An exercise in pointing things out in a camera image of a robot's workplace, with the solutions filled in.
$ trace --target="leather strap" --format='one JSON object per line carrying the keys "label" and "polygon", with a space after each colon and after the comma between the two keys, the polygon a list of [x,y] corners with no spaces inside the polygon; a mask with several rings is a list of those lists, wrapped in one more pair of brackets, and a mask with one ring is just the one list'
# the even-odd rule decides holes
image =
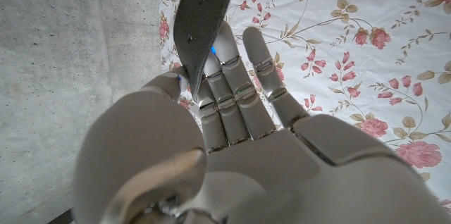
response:
{"label": "leather strap", "polygon": [[188,72],[193,99],[206,57],[216,38],[230,0],[180,0],[174,23],[174,42],[183,67]]}

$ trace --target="robot finger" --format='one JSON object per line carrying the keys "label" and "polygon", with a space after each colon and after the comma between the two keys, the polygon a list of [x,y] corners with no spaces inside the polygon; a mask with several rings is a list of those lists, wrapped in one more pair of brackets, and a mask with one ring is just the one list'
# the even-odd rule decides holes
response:
{"label": "robot finger", "polygon": [[216,100],[216,108],[224,124],[228,143],[234,145],[250,139],[245,121],[236,104],[232,90],[230,90],[226,77],[221,71],[221,64],[216,56],[210,52],[204,66],[206,82]]}
{"label": "robot finger", "polygon": [[259,139],[274,132],[276,127],[247,74],[232,30],[226,21],[221,23],[214,51],[251,136]]}
{"label": "robot finger", "polygon": [[213,151],[228,147],[229,143],[224,131],[223,121],[207,79],[201,81],[197,101],[199,102],[202,137],[204,138],[206,152],[210,154]]}
{"label": "robot finger", "polygon": [[248,27],[243,33],[243,42],[249,60],[254,65],[255,73],[264,89],[264,94],[277,113],[283,127],[292,127],[295,121],[308,117],[309,114],[288,93],[280,80],[260,30]]}

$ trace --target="concrete surface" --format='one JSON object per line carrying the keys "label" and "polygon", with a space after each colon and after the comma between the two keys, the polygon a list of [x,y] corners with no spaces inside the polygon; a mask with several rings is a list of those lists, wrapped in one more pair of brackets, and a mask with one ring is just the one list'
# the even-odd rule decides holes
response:
{"label": "concrete surface", "polygon": [[90,123],[160,72],[157,0],[0,0],[0,223],[71,206]]}

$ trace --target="robotic hand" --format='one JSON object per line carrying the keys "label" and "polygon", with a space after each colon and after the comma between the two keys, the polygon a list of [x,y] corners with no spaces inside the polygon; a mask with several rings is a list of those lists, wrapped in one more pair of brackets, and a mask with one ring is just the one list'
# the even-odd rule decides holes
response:
{"label": "robotic hand", "polygon": [[277,131],[223,22],[197,100],[175,68],[117,101],[86,135],[77,223],[447,223],[419,176],[376,139],[309,116],[280,81],[260,31],[243,41]]}

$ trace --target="white fabric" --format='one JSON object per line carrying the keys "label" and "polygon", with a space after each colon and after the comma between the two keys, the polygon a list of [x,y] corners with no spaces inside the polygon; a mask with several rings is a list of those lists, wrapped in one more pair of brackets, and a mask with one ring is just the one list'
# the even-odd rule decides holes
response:
{"label": "white fabric", "polygon": [[[180,65],[177,4],[159,4],[163,71]],[[225,20],[254,82],[241,41],[249,26],[261,29],[280,77],[310,114],[337,116],[385,142],[451,213],[450,13],[451,0],[231,0]],[[181,104],[197,116],[189,92]]]}

